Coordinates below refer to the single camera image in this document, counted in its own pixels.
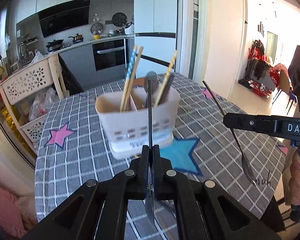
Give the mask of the right hand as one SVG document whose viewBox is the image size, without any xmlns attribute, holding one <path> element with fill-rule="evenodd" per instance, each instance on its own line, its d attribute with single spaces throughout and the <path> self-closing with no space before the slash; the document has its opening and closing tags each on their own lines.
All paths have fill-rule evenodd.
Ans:
<svg viewBox="0 0 300 240">
<path fill-rule="evenodd" d="M 300 206 L 300 157 L 297 152 L 294 153 L 292 158 L 290 174 L 290 200 L 293 205 Z"/>
</svg>

